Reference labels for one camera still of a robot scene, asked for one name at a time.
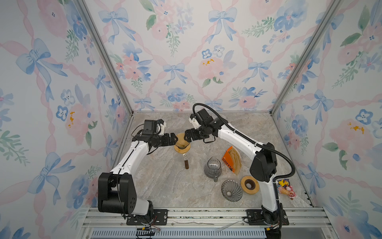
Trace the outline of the clear glass server wooden handle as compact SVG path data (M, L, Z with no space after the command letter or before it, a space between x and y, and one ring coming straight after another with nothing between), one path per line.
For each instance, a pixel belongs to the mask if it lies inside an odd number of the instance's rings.
M184 160L184 166L185 166L185 169L189 169L189 158L188 158L188 155L186 153L182 153L182 157L183 157L183 160Z

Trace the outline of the grey glass dripper cone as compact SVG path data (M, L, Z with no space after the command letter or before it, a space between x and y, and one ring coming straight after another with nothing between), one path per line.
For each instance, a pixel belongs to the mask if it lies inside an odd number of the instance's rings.
M225 180L221 185L221 193L229 202L238 202L243 196L241 186L234 180Z

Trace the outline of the green glass dripper cone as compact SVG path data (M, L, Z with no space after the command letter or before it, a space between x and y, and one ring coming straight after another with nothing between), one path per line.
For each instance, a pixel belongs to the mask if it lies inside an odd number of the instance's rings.
M183 150L183 149L186 149L188 146L190 146L190 144L187 144L187 145L175 145L178 149L180 150Z

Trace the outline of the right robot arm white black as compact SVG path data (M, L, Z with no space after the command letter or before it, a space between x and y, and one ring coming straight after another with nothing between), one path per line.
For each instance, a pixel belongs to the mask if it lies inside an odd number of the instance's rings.
M192 129L185 131L187 142L203 140L206 143L211 135L230 143L245 153L251 160L250 174L260 186L262 195L262 221L272 230L280 230L283 223L283 209L279 200L277 180L295 175L296 167L293 161L283 153L275 150L271 143L256 141L232 126L212 107L196 103L189 118ZM283 158L290 166L288 174L277 175L277 156Z

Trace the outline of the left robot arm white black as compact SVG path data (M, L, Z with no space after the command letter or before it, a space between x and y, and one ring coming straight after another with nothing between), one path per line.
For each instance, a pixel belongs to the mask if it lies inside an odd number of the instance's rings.
M98 210L122 216L154 217L152 202L138 198L133 175L143 158L152 148L173 146L178 141L174 133L165 133L166 123L162 119L145 120L143 129L132 137L128 152L111 172L98 178Z

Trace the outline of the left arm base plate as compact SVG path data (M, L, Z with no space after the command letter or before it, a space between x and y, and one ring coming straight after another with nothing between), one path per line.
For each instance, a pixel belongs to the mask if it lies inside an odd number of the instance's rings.
M146 215L129 215L126 224L128 226L165 226L168 221L167 209L149 209Z

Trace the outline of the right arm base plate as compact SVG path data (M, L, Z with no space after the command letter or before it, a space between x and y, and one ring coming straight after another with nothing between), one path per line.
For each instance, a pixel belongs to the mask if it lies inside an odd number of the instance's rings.
M281 214L279 210L269 213L268 211L263 212L262 209L248 209L246 210L246 216L243 220L251 226L275 227L280 221L283 226L289 225L289 220L284 209L281 209Z

